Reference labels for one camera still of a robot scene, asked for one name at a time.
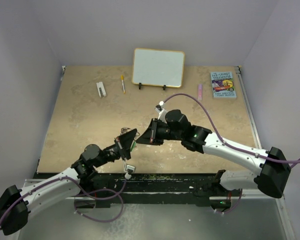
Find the key with green tag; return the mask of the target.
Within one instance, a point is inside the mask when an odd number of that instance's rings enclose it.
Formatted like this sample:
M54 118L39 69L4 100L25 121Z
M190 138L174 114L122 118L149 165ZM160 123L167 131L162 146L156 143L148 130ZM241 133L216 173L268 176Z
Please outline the key with green tag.
M136 147L136 142L133 141L132 145L131 145L131 148L130 148L130 151L132 152L134 150L134 148Z

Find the keyring with tagged keys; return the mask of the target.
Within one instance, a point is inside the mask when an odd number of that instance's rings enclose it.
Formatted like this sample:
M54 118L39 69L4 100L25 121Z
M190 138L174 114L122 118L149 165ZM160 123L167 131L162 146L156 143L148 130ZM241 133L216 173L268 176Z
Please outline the keyring with tagged keys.
M120 129L120 134L123 135L123 134L125 134L125 133L127 133L127 132L129 132L129 131L131 131L131 130L132 130L132 129L129 128L129 127L122 127L122 128ZM136 136L136 137L139 137L139 136L140 136L140 133L137 131L135 136Z

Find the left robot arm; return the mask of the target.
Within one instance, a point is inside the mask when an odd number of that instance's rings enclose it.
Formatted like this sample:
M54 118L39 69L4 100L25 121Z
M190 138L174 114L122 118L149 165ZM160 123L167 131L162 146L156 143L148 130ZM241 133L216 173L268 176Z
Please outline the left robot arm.
M6 236L12 235L45 208L77 194L91 194L90 180L96 175L95 168L119 159L129 160L136 134L137 129L131 129L104 149L89 144L78 160L57 175L27 187L12 185L6 188L0 196L0 231Z

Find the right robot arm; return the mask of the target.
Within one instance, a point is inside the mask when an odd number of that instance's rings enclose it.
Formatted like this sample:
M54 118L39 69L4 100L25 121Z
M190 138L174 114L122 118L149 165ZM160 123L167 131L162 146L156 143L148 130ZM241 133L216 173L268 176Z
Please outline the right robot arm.
M187 150L229 160L244 167L241 172L225 171L212 183L218 196L229 190L253 187L265 195L280 199L291 173L283 152L248 147L240 143L220 139L210 129L191 124L180 110L163 110L159 118L153 118L148 128L136 140L137 144L160 146L164 141L180 141Z

